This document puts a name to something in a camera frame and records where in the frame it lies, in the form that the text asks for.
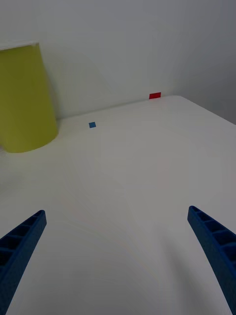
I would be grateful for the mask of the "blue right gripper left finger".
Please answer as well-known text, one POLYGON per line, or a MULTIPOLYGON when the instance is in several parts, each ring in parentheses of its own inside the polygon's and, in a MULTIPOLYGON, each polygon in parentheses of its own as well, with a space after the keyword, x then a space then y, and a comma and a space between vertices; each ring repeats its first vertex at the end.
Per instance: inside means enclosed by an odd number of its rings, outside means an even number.
POLYGON ((10 306, 19 282, 46 227, 40 210, 0 239, 0 314, 10 306))

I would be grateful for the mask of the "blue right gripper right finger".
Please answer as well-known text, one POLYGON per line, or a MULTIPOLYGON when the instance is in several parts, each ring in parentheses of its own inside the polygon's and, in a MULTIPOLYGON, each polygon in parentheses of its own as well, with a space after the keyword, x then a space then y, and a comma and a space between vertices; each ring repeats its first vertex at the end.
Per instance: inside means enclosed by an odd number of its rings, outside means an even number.
POLYGON ((236 235, 195 206, 188 209, 192 227, 218 280, 232 314, 236 314, 236 235))

